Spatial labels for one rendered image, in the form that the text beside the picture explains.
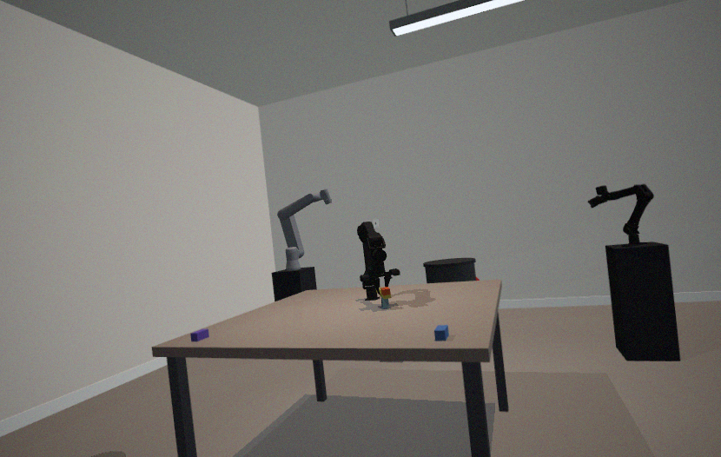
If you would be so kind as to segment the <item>purple rectangular block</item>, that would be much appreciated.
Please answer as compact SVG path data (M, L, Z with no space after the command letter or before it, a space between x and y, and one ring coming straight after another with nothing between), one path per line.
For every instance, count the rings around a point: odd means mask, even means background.
M191 341L199 341L199 340L209 337L209 332L208 332L208 329L206 329L206 328L202 328L202 329L197 330L190 334L191 334Z

